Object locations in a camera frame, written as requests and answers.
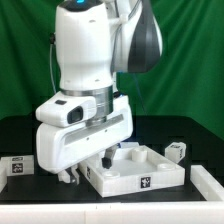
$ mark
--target white plastic part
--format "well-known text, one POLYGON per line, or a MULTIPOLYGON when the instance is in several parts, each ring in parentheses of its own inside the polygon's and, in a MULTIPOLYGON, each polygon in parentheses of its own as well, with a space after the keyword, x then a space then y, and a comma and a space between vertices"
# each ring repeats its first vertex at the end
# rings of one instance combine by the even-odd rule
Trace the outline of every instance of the white plastic part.
POLYGON ((4 224, 223 224, 224 203, 0 205, 4 224))
POLYGON ((68 127, 73 125, 68 122, 68 114, 78 107, 81 107, 83 110, 83 117, 79 122, 88 120, 96 115, 97 109, 94 97, 72 97, 58 92, 37 108, 36 117, 39 121, 49 125, 68 127))
POLYGON ((4 189, 7 184, 7 175, 6 175, 6 168, 4 164, 0 161, 0 193, 4 189))
POLYGON ((117 92, 117 73, 113 73, 113 93, 117 92))
POLYGON ((132 148, 117 149, 113 166, 106 170, 102 165, 95 167, 94 156, 79 163, 79 169, 102 197, 148 191, 184 184, 185 170, 146 146, 140 150, 147 152, 145 162, 132 160, 132 148), (168 164, 163 170, 157 170, 160 164, 168 164))
POLYGON ((71 167, 71 171, 72 171, 72 174, 75 177, 76 183, 78 185, 80 183, 80 180, 79 180, 79 174, 77 172, 77 168, 78 168, 78 165, 75 164, 74 166, 71 167))
POLYGON ((62 170, 58 173, 58 180, 68 184, 70 183, 70 176, 65 170, 62 170))
POLYGON ((144 163, 147 160, 147 149, 142 146, 132 150, 132 161, 144 163))
POLYGON ((109 123, 105 127, 102 124, 88 128, 85 122, 67 128, 41 124, 37 131, 39 165, 59 173, 130 137, 133 127, 128 97, 115 99, 113 105, 114 111, 107 116, 109 123))
POLYGON ((120 142, 119 143, 119 148, 122 149, 133 149, 137 148, 139 146, 138 142, 120 142))
POLYGON ((128 14, 121 14, 120 15, 120 21, 121 21, 121 23, 123 24, 123 23, 127 23, 128 22, 128 14))
POLYGON ((186 144, 183 142, 173 142, 165 148, 165 157, 174 163, 179 163, 186 154, 186 144))
POLYGON ((101 2, 105 2, 105 3, 111 3, 114 2, 115 0, 101 0, 101 2))
POLYGON ((112 46, 105 3, 78 13, 57 7, 56 52, 61 89, 89 91, 111 86, 112 46))
POLYGON ((34 156, 2 157, 1 164, 7 176, 34 174, 34 156))
POLYGON ((191 166, 191 181, 207 201, 224 201, 224 188, 203 166, 191 166))

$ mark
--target blue light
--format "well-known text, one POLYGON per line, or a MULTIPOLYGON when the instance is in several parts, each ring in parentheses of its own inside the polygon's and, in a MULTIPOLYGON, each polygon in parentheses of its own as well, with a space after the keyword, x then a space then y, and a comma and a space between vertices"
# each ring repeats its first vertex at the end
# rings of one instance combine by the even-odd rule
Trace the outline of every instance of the blue light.
POLYGON ((76 0, 76 2, 77 2, 78 4, 81 4, 81 3, 84 3, 85 0, 76 0))

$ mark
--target white cube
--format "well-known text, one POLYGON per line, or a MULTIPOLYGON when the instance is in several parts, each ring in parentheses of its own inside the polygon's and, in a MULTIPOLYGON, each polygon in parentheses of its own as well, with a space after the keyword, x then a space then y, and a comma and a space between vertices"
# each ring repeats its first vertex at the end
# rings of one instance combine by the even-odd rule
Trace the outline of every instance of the white cube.
POLYGON ((1 164, 5 167, 7 176, 34 174, 33 156, 2 157, 1 164))
POLYGON ((174 163, 179 163, 186 154, 186 144, 183 142, 173 142, 165 148, 165 157, 174 163))

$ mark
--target small white block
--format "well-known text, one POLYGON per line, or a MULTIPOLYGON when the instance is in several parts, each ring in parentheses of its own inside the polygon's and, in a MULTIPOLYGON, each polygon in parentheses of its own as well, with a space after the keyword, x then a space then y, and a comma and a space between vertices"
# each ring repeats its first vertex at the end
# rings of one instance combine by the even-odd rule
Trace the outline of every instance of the small white block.
POLYGON ((165 157, 174 163, 179 163, 186 154, 186 144, 183 142, 173 142, 165 148, 165 157))
POLYGON ((0 161, 0 193, 2 192, 6 184, 7 184, 6 169, 4 166, 2 166, 0 161))
POLYGON ((2 157, 1 163, 6 168, 7 176, 34 174, 33 156, 2 157))

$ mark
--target black cable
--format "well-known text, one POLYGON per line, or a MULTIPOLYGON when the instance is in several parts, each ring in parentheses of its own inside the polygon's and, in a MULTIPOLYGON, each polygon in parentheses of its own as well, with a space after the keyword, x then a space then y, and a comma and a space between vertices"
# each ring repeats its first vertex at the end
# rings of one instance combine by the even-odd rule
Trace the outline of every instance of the black cable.
POLYGON ((54 46, 53 44, 50 45, 49 61, 50 61, 51 84, 52 84, 54 94, 56 94, 56 87, 55 87, 54 74, 53 74, 53 68, 52 68, 52 49, 53 49, 53 46, 54 46))
POLYGON ((140 102, 141 102, 141 105, 142 105, 142 109, 144 111, 144 114, 147 116, 148 114, 147 114, 145 105, 143 103, 142 94, 141 94, 141 90, 140 90, 140 87, 139 87, 139 83, 138 83, 138 79, 136 77, 136 74, 132 74, 132 77, 133 77, 134 82, 135 82, 135 86, 136 86, 137 93, 138 93, 138 96, 139 96, 139 99, 140 99, 140 102))
MULTIPOLYGON (((140 4, 142 0, 138 0, 134 6, 134 8, 132 9, 132 11, 130 12, 130 14, 128 15, 128 19, 130 20, 136 13, 138 6, 140 4)), ((117 1, 115 1, 115 9, 116 9, 116 13, 119 17, 119 11, 118 11, 118 6, 117 6, 117 1)), ((115 57, 116 57, 116 49, 117 49, 117 40, 118 40, 118 35, 121 31, 122 28, 122 24, 120 24, 116 30, 116 34, 115 34, 115 40, 114 40, 114 49, 113 49, 113 56, 112 56, 112 61, 111 61, 111 73, 113 74, 114 72, 114 67, 115 67, 115 57)))
POLYGON ((118 6, 117 6, 117 0, 115 0, 115 11, 116 11, 116 16, 119 17, 119 11, 118 11, 118 6))

